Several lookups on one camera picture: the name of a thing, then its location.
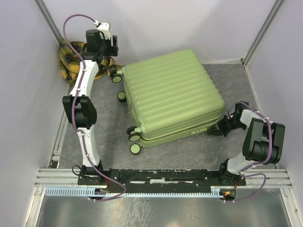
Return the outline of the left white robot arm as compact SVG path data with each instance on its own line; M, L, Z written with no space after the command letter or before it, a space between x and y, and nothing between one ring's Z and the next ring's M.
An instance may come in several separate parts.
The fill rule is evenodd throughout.
M95 142L97 111L90 100L90 93L94 79L102 67L103 57L110 58L118 54L117 37L111 37L108 30L98 28L87 30L86 39L81 52L77 52L66 40L70 49L79 57L80 68L73 90L62 98L62 103L80 140L83 160L79 175L88 175L94 184L101 184L105 173Z

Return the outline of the green suitcase blue lining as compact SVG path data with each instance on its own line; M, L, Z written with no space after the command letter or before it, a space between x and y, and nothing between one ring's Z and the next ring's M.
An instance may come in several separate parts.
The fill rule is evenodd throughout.
M133 126L126 131L133 155L206 132L220 119L224 99L196 53L185 49L123 66L111 74L124 89Z

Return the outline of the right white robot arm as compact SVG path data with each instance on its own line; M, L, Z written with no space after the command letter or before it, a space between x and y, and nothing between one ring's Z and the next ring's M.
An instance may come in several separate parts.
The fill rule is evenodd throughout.
M253 167L277 164L282 156L285 125L270 121L247 102L237 102L233 113L225 115L207 134L226 137L236 129L246 130L247 134L242 152L220 165L217 179L223 185L237 182Z

